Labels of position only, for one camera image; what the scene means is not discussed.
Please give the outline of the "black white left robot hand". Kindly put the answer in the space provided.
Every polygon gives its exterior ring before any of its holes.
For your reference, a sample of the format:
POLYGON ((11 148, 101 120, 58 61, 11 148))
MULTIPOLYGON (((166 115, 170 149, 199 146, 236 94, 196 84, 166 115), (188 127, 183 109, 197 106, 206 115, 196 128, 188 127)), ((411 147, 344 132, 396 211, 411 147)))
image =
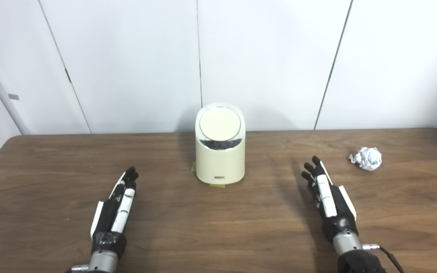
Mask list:
POLYGON ((135 167, 129 167, 115 183, 105 201, 97 204, 91 225, 92 252, 111 251, 120 259, 126 249, 126 224, 136 194, 135 167))

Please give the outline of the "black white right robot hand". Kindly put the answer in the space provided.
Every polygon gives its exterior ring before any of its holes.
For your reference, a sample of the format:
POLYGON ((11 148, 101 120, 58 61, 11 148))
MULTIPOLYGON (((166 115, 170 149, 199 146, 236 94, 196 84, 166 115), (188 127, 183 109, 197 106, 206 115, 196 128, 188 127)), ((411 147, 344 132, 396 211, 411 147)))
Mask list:
POLYGON ((308 190, 321 217, 321 231, 328 242, 333 243, 341 233, 359 235, 356 212, 345 188, 334 185, 319 157, 306 162, 301 175, 307 181, 308 190))

